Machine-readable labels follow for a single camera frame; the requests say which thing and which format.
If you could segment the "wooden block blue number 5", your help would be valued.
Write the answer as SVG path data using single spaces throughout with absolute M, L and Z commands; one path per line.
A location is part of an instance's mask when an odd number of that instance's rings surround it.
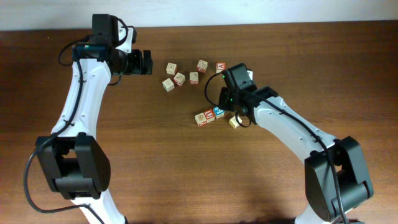
M 219 118 L 223 117 L 224 114 L 225 114 L 225 111 L 222 110 L 222 109 L 220 109 L 220 108 L 217 107 L 217 106 L 213 108 L 213 112 L 214 112 L 214 114 L 215 114 L 215 118 L 216 118 L 216 119 L 219 119 Z

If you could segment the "wooden block yellow print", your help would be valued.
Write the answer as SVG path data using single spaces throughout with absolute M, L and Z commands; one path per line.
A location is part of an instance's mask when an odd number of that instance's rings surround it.
M 229 124 L 232 126 L 232 128 L 236 129 L 237 127 L 239 127 L 242 123 L 242 119 L 238 116 L 238 117 L 232 117 L 229 120 Z

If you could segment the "wooden block red Y side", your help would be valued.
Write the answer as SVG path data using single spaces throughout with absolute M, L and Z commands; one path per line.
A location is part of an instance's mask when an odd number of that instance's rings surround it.
M 203 126 L 207 123 L 207 118 L 204 113 L 199 113 L 195 115 L 195 121 L 197 122 L 198 126 Z

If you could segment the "wooden block red letter U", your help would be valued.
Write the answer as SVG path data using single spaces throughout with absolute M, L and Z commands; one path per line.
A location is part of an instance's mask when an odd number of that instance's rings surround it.
M 204 111 L 203 114 L 205 115 L 207 123 L 214 121 L 216 118 L 212 109 L 208 109 L 208 110 Z

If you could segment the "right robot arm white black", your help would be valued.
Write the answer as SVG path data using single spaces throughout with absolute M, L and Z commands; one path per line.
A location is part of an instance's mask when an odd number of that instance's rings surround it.
M 308 206 L 292 223 L 348 223 L 347 212 L 374 195 L 359 142 L 318 129 L 275 90 L 258 88 L 249 72 L 243 63 L 221 72 L 219 106 L 266 129 L 303 162 Z

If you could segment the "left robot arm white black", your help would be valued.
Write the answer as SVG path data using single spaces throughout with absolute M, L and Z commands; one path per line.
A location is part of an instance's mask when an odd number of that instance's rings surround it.
M 94 14 L 92 34 L 70 43 L 72 82 L 49 136 L 37 138 L 39 160 L 51 191 L 71 200 L 90 223 L 127 223 L 109 191 L 111 166 L 96 140 L 103 95 L 113 76 L 150 75 L 150 50 L 134 50 L 136 30 L 110 14 Z

